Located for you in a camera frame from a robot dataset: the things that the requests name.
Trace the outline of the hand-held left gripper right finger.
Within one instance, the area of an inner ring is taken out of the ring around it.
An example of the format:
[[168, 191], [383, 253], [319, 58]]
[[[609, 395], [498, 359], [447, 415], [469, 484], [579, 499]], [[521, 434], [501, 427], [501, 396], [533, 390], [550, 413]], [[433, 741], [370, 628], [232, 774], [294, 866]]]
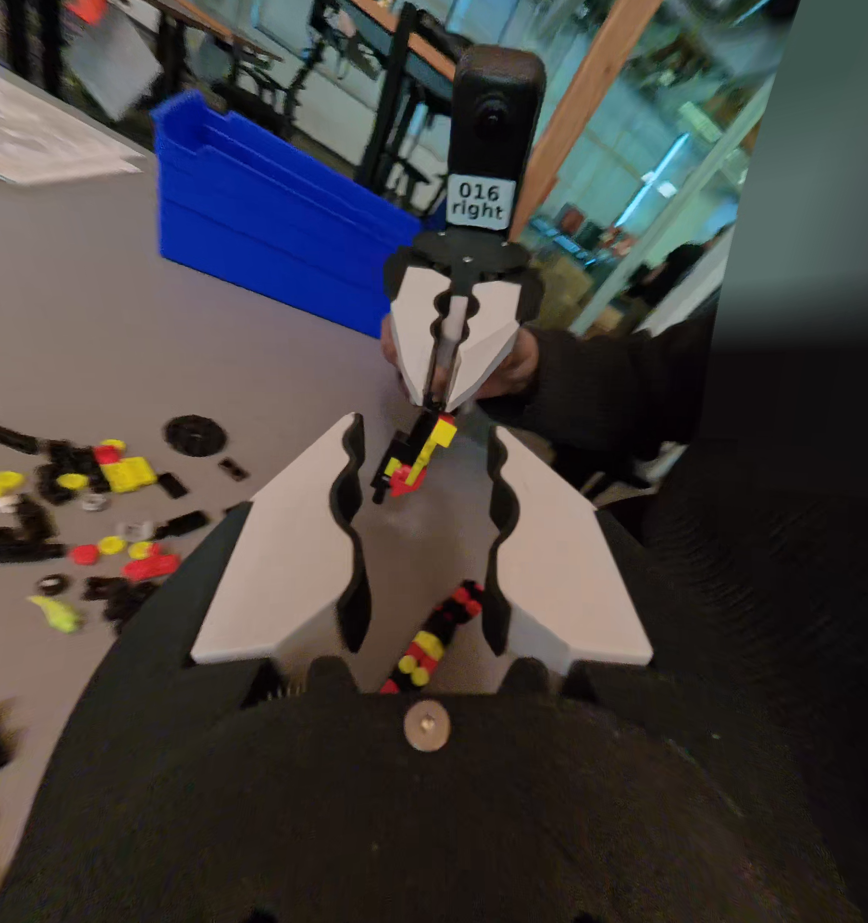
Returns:
[[654, 650], [593, 504], [507, 428], [491, 427], [481, 626], [497, 656], [567, 675], [580, 661], [647, 667]]

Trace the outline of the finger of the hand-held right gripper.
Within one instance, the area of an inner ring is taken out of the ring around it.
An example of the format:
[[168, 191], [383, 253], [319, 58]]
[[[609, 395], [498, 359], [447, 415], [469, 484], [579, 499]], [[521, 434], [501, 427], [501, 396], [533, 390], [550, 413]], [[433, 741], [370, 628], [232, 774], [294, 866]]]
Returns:
[[472, 293], [451, 295], [440, 327], [440, 397], [447, 412], [474, 397], [509, 354], [520, 324], [518, 283], [477, 283]]
[[454, 340], [441, 330], [450, 314], [451, 280], [433, 269], [406, 269], [390, 318], [396, 367], [415, 405], [444, 406]]

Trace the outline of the small red yellow lego assembly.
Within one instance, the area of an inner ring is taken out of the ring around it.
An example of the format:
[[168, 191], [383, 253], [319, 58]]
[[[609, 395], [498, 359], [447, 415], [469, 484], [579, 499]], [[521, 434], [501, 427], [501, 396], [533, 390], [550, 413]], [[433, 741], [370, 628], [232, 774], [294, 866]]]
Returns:
[[372, 501], [416, 492], [424, 482], [436, 449], [448, 448], [456, 434], [452, 414], [425, 410], [408, 433], [397, 432], [371, 481]]

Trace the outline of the pile of lego pieces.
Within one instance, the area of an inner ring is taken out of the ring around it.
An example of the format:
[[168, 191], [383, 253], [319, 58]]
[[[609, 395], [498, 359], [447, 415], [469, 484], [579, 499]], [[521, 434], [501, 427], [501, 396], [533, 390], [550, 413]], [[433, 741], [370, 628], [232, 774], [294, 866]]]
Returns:
[[0, 872], [89, 678], [239, 499], [226, 462], [0, 419]]

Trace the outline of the person's right forearm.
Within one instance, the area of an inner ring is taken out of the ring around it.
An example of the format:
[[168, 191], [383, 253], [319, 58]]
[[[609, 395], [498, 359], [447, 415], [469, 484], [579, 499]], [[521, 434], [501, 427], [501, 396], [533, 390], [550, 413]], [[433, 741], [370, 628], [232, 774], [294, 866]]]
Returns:
[[531, 387], [476, 402], [496, 423], [554, 449], [649, 461], [663, 443], [694, 437], [716, 318], [710, 309], [657, 336], [640, 331], [622, 339], [525, 327], [539, 344]]

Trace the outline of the long black studded lego strip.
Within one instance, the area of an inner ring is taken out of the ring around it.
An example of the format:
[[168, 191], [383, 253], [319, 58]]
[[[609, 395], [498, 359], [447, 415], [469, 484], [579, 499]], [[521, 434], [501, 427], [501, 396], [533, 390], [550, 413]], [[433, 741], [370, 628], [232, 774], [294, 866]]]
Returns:
[[458, 629], [483, 611], [484, 587], [463, 581], [428, 615], [382, 684], [382, 695], [415, 693], [427, 688]]

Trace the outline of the round black lego plate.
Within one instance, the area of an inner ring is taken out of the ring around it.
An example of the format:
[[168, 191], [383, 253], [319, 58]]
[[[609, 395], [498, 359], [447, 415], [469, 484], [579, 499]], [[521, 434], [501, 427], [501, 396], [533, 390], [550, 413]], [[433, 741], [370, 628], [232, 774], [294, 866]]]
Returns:
[[189, 458], [209, 458], [222, 452], [228, 434], [220, 424], [198, 414], [183, 414], [168, 420], [162, 431], [174, 452]]

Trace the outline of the person's right hand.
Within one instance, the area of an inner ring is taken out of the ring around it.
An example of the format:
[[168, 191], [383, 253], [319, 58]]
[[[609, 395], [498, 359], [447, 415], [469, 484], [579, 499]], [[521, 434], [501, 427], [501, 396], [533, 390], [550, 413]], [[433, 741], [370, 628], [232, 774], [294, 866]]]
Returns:
[[[392, 317], [382, 320], [382, 355], [396, 371], [400, 370], [392, 331]], [[528, 390], [535, 378], [539, 361], [539, 344], [532, 331], [520, 328], [514, 345], [491, 375], [483, 381], [473, 399], [482, 401], [518, 395]]]

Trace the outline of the cardboard box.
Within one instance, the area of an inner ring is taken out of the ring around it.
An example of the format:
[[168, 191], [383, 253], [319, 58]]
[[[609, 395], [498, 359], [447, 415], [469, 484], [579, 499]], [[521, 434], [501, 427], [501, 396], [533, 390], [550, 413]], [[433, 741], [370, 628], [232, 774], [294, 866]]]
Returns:
[[534, 326], [543, 330], [564, 330], [592, 301], [595, 284], [587, 270], [565, 254], [535, 261], [544, 294]]

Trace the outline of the wooden desk with black legs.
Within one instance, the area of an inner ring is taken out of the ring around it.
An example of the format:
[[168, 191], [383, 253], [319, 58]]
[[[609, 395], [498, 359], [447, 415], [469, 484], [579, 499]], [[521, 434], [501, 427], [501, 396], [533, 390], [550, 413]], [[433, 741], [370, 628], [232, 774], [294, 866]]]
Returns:
[[[38, 37], [41, 45], [40, 70], [45, 91], [62, 98], [62, 6], [59, 1], [2, 1], [5, 53], [11, 70], [28, 82], [32, 78], [32, 55], [29, 43], [28, 12], [36, 12]], [[268, 62], [281, 62], [282, 57], [262, 44], [248, 38], [214, 13], [204, 11], [198, 2], [151, 1], [159, 15], [155, 55], [163, 66], [163, 74], [152, 82], [158, 100], [176, 94], [182, 84], [186, 61], [186, 29], [209, 34], [217, 44], [230, 52], [230, 71], [236, 74], [238, 61], [257, 57]]]
[[473, 40], [448, 29], [424, 2], [317, 1], [309, 24], [312, 62], [335, 44], [346, 58], [356, 44], [380, 65], [381, 93], [356, 181], [384, 195], [399, 169], [408, 178], [404, 202], [410, 203], [417, 184], [428, 180], [402, 155], [410, 126], [419, 107], [427, 119], [450, 116], [454, 70]]

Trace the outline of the stacked blue plastic bin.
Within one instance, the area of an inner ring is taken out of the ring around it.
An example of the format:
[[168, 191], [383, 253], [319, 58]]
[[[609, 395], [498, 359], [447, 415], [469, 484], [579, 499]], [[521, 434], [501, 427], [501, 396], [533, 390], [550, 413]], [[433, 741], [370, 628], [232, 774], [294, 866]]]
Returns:
[[417, 218], [197, 90], [151, 120], [164, 259], [379, 335], [384, 263]]

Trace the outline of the person's black sweater torso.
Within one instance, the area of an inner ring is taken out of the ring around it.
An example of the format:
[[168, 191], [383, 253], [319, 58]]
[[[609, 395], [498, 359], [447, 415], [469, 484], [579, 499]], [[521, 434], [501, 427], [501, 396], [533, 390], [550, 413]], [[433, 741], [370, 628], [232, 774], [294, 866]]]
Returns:
[[642, 536], [788, 729], [868, 918], [868, 345], [709, 352]]

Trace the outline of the white leaning board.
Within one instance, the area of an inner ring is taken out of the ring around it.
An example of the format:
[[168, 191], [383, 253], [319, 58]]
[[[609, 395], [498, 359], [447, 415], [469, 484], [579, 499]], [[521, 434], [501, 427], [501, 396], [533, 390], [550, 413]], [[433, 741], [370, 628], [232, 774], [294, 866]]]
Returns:
[[86, 24], [63, 52], [67, 69], [112, 123], [120, 122], [163, 76], [163, 65], [119, 6]]

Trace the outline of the printed paper sheets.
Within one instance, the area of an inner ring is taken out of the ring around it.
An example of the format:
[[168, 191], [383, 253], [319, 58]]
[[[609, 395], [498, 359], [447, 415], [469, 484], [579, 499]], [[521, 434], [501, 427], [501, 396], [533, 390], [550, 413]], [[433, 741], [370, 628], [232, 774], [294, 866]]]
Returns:
[[0, 179], [21, 187], [140, 173], [143, 155], [0, 76]]

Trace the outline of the wooden post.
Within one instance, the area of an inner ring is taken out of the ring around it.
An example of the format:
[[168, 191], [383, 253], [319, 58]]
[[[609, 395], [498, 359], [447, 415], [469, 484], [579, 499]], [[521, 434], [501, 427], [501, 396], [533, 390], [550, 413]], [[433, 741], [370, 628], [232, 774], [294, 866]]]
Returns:
[[509, 230], [517, 240], [546, 200], [574, 144], [607, 96], [660, 1], [617, 1], [570, 80], [529, 158]]

